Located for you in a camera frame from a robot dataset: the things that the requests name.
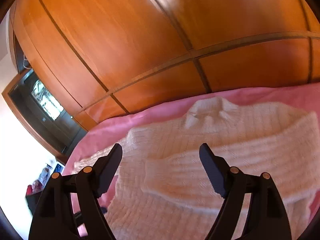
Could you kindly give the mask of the white knitted sweater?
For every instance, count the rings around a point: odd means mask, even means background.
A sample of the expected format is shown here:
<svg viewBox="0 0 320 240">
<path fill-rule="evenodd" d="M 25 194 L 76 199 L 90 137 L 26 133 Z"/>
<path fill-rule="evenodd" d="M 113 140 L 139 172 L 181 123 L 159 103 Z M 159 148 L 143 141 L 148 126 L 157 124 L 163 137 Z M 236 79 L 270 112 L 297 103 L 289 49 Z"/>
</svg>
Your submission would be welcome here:
<svg viewBox="0 0 320 240">
<path fill-rule="evenodd" d="M 207 143 L 200 145 L 199 158 L 214 192 L 223 198 L 204 239 L 294 239 L 283 199 L 270 173 L 245 173 L 214 154 Z M 313 230 L 309 221 L 297 239 L 310 236 Z"/>
</svg>

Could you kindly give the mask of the pink bedspread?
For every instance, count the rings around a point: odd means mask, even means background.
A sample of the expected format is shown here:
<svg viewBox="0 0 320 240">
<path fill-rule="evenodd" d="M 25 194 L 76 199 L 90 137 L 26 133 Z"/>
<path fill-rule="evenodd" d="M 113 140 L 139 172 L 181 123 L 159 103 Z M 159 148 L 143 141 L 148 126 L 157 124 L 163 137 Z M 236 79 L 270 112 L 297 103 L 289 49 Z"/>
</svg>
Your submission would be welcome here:
<svg viewBox="0 0 320 240">
<path fill-rule="evenodd" d="M 99 203 L 117 239 L 206 237 L 223 198 L 201 164 L 203 143 L 245 173 L 271 174 L 297 239 L 318 205 L 319 84 L 219 92 L 103 121 L 64 173 L 93 165 L 115 143 L 123 158 Z"/>
</svg>

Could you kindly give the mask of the orange wooden wardrobe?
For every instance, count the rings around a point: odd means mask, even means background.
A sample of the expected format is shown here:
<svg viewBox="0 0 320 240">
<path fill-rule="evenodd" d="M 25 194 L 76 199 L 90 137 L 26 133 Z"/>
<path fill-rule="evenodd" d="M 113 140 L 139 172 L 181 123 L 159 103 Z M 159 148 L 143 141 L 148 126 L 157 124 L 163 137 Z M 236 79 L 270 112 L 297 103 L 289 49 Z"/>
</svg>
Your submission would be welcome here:
<svg viewBox="0 0 320 240">
<path fill-rule="evenodd" d="M 84 129 L 176 99 L 319 81 L 304 0 L 16 0 L 33 70 Z"/>
</svg>

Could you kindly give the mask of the dark wood-framed door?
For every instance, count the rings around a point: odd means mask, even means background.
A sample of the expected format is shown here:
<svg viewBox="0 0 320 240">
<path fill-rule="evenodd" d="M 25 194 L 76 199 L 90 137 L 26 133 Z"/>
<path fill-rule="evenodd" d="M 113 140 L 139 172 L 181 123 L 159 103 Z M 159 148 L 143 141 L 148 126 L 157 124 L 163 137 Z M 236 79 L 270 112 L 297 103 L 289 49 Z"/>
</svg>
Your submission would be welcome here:
<svg viewBox="0 0 320 240">
<path fill-rule="evenodd" d="M 17 74 L 3 98 L 23 127 L 58 161 L 66 164 L 86 131 L 59 105 L 33 70 Z"/>
</svg>

